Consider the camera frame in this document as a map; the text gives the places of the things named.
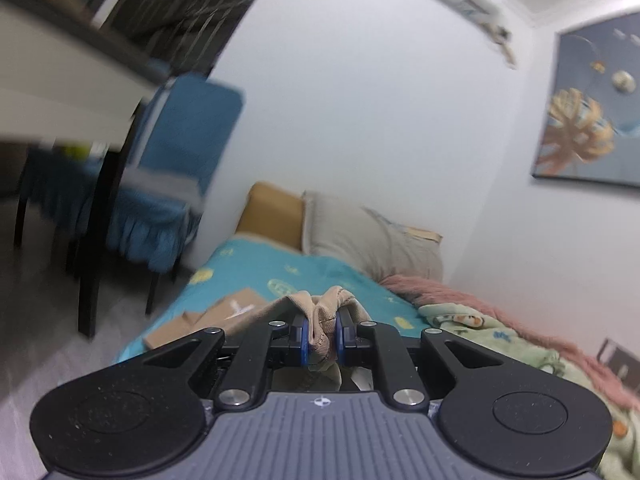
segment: tan headboard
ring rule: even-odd
[[[303,200],[268,182],[249,190],[236,233],[253,233],[302,250]]]

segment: pillow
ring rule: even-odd
[[[303,253],[332,256],[376,282],[392,274],[442,280],[440,235],[319,192],[305,191],[303,199]]]

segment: black circular pad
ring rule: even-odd
[[[472,462],[520,478],[558,478],[597,466],[611,417],[589,390],[511,362],[460,367],[438,424]]]
[[[151,405],[132,392],[106,392],[78,406],[78,422],[96,433],[126,433],[146,421]]]
[[[31,413],[43,461],[72,476],[135,476],[202,436],[200,399],[173,370],[115,365],[49,392]]]
[[[509,430],[527,434],[545,434],[566,422],[562,402],[534,392],[503,395],[494,402],[495,418]]]

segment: teal bedsheet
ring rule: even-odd
[[[271,301],[299,290],[322,294],[334,285],[352,292],[373,320],[395,326],[401,335],[419,337],[420,330],[429,327],[410,303],[335,258],[294,254],[268,243],[232,238],[217,248],[168,310],[122,351],[118,361],[144,352],[143,336],[162,323],[185,310],[203,312],[242,288],[251,287]]]

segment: pink fluffy blanket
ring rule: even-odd
[[[509,328],[513,328],[522,338],[544,348],[557,350],[560,355],[580,367],[593,382],[593,386],[623,409],[640,411],[640,399],[627,390],[614,373],[595,358],[586,355],[574,343],[565,339],[545,336],[534,332],[513,319],[504,311],[479,300],[471,294],[453,290],[442,283],[426,278],[389,276],[380,282],[392,293],[411,301],[415,306],[436,303],[459,303],[476,309],[482,314],[494,317]]]

